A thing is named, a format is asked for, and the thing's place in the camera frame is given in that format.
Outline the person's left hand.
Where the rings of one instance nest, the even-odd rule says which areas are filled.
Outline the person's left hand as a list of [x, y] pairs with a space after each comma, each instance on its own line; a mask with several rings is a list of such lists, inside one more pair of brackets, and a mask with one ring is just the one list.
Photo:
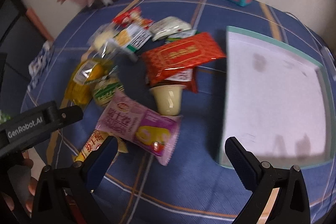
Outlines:
[[25, 151], [22, 155], [22, 164], [11, 167], [8, 171], [8, 175], [11, 185], [14, 188], [15, 195], [20, 204], [25, 208], [25, 212], [31, 217], [33, 199], [38, 181], [31, 176], [34, 162], [30, 158], [29, 152]]

